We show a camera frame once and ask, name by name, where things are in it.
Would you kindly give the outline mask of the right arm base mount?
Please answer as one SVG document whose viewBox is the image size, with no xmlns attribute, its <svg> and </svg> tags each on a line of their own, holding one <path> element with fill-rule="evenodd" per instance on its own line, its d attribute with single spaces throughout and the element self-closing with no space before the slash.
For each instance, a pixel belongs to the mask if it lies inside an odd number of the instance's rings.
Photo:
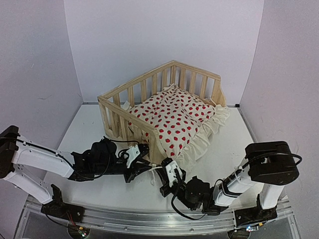
<svg viewBox="0 0 319 239">
<path fill-rule="evenodd" d="M 257 196 L 257 205 L 250 208 L 238 209 L 234 211 L 235 229 L 243 229 L 251 226 L 258 226 L 260 223 L 277 218 L 277 205 L 270 209 L 263 209 L 260 195 Z"/>
</svg>

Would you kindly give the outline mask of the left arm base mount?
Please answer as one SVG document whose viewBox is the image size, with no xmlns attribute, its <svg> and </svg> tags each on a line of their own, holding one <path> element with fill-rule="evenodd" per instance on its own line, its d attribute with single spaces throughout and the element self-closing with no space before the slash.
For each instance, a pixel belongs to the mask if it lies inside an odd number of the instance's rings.
<svg viewBox="0 0 319 239">
<path fill-rule="evenodd" d="M 41 207 L 41 212 L 48 216 L 69 220 L 74 223 L 81 223 L 84 216 L 84 207 L 65 203 L 61 190 L 51 184 L 53 196 L 52 200 Z"/>
</svg>

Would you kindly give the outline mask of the strawberry print ruffled mattress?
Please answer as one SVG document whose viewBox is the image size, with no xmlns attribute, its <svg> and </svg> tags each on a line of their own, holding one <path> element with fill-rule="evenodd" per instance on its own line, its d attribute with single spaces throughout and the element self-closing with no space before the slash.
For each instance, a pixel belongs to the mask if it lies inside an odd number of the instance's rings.
<svg viewBox="0 0 319 239">
<path fill-rule="evenodd" d="M 123 108 L 155 127 L 166 156 L 185 171 L 207 152 L 208 138 L 218 133 L 230 115 L 227 107 L 209 105 L 176 84 L 134 107 L 126 102 Z"/>
</svg>

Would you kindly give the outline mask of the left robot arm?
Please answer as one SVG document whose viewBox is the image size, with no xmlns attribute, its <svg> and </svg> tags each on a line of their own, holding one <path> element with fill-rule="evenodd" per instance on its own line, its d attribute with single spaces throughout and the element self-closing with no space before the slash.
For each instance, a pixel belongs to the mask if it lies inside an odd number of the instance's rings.
<svg viewBox="0 0 319 239">
<path fill-rule="evenodd" d="M 117 150 L 117 141 L 104 137 L 83 153 L 62 152 L 35 144 L 19 134 L 19 128 L 9 126 L 0 134 L 0 177 L 28 194 L 57 218 L 67 213 L 60 189 L 33 176 L 24 167 L 52 172 L 71 181 L 93 181 L 104 175 L 123 175 L 129 183 L 150 170 L 144 157 L 149 153 L 146 143 L 132 140 L 127 149 Z"/>
</svg>

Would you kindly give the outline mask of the wooden pet bed frame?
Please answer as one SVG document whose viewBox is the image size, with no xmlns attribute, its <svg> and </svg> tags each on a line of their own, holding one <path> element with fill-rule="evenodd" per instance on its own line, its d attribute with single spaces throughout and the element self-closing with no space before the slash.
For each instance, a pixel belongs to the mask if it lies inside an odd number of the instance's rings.
<svg viewBox="0 0 319 239">
<path fill-rule="evenodd" d="M 144 102 L 150 96 L 162 91 L 170 84 L 178 83 L 181 89 L 197 96 L 210 105 L 226 106 L 226 98 L 221 88 L 221 77 L 210 71 L 194 67 L 176 60 L 160 65 L 98 96 L 98 104 L 104 131 L 112 139 L 142 140 L 142 132 L 149 133 L 149 159 L 159 163 L 166 157 L 155 127 L 138 119 L 121 107 L 121 94 L 134 107 L 136 99 Z"/>
</svg>

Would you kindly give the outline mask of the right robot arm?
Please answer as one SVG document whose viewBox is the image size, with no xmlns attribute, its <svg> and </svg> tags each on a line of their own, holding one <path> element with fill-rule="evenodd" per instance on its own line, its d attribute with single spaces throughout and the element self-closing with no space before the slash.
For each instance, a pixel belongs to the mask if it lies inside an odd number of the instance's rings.
<svg viewBox="0 0 319 239">
<path fill-rule="evenodd" d="M 191 211 L 201 209 L 204 215 L 217 216 L 239 196 L 262 183 L 257 205 L 251 209 L 252 218 L 261 221 L 276 208 L 285 185 L 299 177 L 298 165 L 303 159 L 291 153 L 285 141 L 252 143 L 245 152 L 244 159 L 234 172 L 225 179 L 217 179 L 213 186 L 196 176 L 185 182 L 186 172 L 176 161 L 166 158 L 156 169 L 162 182 L 160 193 L 163 197 L 172 194 L 171 206 L 183 217 L 185 214 L 174 204 L 176 199 Z"/>
</svg>

